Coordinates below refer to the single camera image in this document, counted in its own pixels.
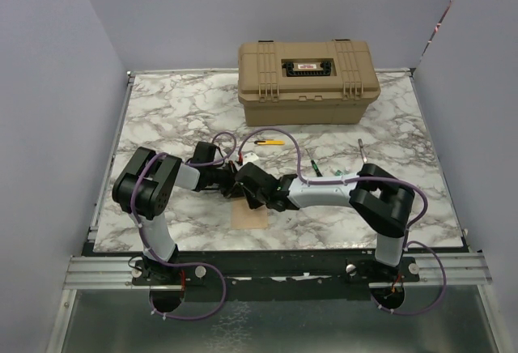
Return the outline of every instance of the black handle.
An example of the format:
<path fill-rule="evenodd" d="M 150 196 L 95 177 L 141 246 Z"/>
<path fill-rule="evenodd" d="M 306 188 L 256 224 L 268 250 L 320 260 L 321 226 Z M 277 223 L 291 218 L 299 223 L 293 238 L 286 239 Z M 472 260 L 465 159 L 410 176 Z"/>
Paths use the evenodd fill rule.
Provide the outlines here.
<path fill-rule="evenodd" d="M 331 76 L 331 62 L 324 61 L 321 63 L 322 70 L 304 70 L 304 71 L 295 71 L 295 63 L 294 62 L 286 62 L 284 66 L 286 68 L 286 76 L 294 77 L 294 76 Z"/>

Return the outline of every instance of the brown toolbox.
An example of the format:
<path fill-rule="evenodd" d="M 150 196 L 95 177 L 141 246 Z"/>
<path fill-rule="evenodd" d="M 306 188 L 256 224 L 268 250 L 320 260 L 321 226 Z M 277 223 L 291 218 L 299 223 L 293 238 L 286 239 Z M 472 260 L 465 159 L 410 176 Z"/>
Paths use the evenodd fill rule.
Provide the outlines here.
<path fill-rule="evenodd" d="M 380 95 L 365 41 L 245 43 L 239 100 L 249 126 L 357 124 Z"/>

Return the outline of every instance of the screwdriver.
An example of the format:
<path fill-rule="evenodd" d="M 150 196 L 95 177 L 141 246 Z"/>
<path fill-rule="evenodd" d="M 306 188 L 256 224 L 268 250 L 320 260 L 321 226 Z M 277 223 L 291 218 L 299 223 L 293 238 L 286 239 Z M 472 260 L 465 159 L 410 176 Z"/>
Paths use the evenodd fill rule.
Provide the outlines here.
<path fill-rule="evenodd" d="M 322 177 L 322 172 L 318 167 L 316 166 L 315 160 L 311 157 L 311 153 L 309 153 L 308 149 L 306 149 L 306 152 L 308 153 L 309 159 L 311 160 L 311 166 L 315 170 L 315 173 L 318 177 Z"/>

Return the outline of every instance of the cardboard piece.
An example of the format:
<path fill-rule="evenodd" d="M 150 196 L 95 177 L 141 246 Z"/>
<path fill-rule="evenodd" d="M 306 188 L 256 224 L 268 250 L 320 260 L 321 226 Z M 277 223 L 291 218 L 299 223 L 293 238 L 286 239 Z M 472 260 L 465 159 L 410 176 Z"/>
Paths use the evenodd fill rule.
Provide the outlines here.
<path fill-rule="evenodd" d="M 268 209 L 261 206 L 256 210 L 248 207 L 246 198 L 232 199 L 232 229 L 266 229 L 268 228 Z"/>

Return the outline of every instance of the gray partition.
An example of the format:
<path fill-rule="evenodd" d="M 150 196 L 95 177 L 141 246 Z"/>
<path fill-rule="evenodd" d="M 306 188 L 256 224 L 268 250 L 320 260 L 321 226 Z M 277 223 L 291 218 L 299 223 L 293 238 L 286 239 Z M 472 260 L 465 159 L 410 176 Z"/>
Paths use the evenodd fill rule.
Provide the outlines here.
<path fill-rule="evenodd" d="M 461 225 L 518 347 L 518 0 L 456 0 L 415 74 Z"/>
<path fill-rule="evenodd" d="M 91 0 L 131 70 L 237 67 L 245 41 L 367 40 L 375 67 L 415 67 L 449 0 Z"/>
<path fill-rule="evenodd" d="M 88 0 L 0 0 L 0 351 L 45 350 L 127 77 Z"/>

